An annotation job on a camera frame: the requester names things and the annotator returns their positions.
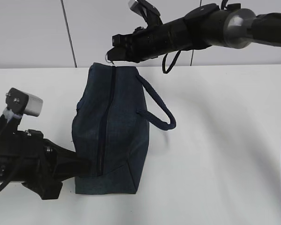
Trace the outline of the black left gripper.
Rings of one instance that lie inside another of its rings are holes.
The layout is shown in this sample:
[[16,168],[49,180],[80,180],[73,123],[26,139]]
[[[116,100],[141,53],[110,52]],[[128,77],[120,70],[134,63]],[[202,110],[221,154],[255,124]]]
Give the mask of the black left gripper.
[[40,131],[18,130],[21,121],[21,115],[0,116],[0,183],[20,182],[42,200],[56,200],[62,181],[87,175],[91,162]]

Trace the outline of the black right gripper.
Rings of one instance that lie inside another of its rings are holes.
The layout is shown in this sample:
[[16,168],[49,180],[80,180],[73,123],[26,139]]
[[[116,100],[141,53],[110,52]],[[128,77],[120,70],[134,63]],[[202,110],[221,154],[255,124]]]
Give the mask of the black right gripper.
[[140,63],[157,58],[158,56],[150,55],[146,49],[150,42],[148,31],[150,29],[137,27],[131,34],[112,36],[113,47],[107,52],[107,60]]

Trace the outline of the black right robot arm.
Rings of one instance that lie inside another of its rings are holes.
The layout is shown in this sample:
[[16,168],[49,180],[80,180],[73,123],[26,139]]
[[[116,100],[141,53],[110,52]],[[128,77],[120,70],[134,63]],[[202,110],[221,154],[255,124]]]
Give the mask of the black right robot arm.
[[239,3],[198,7],[185,16],[163,23],[160,12],[145,0],[132,0],[129,8],[147,27],[112,37],[109,61],[139,63],[171,52],[203,50],[211,46],[243,49],[251,43],[281,47],[281,13],[256,15]]

